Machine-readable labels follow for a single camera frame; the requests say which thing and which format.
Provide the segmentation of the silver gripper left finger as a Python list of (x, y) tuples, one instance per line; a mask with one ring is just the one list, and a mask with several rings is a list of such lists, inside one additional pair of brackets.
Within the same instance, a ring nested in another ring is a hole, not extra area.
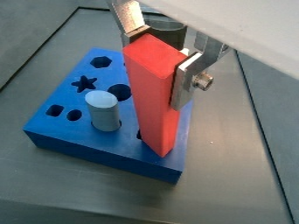
[(122, 46), (126, 46), (150, 31), (140, 4), (136, 0), (106, 0), (106, 6), (116, 20)]

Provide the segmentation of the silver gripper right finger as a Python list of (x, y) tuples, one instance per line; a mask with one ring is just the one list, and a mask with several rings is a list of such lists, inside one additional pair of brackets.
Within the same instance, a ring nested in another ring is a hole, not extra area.
[(174, 68), (170, 96), (170, 107), (174, 110), (180, 110), (189, 102), (196, 88), (208, 90), (213, 77), (206, 74), (206, 70), (229, 52), (228, 45), (198, 31), (193, 47), (197, 52), (190, 54)]

